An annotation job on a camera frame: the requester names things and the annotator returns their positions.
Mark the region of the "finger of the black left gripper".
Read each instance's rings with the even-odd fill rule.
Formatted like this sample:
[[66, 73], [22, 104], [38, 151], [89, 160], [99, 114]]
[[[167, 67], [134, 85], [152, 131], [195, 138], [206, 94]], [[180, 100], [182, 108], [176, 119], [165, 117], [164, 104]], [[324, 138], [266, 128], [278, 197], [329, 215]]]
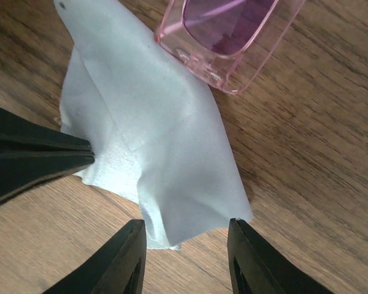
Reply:
[[34, 124], [0, 107], [0, 140], [68, 150], [90, 150], [88, 140]]
[[89, 151], [0, 153], [0, 206], [18, 195], [94, 163]]

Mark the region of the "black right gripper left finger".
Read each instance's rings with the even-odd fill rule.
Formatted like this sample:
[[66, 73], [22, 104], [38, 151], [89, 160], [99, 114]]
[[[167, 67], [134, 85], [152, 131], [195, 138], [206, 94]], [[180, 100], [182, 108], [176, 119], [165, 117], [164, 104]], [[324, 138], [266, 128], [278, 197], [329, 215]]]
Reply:
[[146, 261], [145, 222], [131, 219], [49, 293], [142, 293]]

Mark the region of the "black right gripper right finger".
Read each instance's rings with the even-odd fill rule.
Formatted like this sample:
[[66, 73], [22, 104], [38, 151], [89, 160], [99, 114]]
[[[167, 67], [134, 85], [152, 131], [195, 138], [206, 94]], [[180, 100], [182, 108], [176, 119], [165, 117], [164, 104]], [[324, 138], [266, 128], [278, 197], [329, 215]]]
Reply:
[[234, 293], [331, 293], [242, 219], [231, 219], [228, 259]]

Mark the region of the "light blue cleaning cloth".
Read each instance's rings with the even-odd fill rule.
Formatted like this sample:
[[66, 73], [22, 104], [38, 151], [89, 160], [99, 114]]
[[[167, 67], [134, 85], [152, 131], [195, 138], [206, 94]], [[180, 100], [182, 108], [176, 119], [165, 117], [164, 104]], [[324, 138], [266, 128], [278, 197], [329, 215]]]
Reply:
[[61, 130], [91, 143], [83, 183], [140, 207], [150, 249], [252, 211], [215, 99], [118, 1], [55, 1], [74, 48]]

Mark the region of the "pink transparent sunglasses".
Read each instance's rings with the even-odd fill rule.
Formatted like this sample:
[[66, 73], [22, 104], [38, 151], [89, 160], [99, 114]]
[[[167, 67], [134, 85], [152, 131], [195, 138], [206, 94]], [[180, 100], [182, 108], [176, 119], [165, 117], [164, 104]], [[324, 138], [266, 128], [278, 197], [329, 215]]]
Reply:
[[244, 91], [286, 34], [303, 1], [170, 1], [155, 41], [211, 87]]

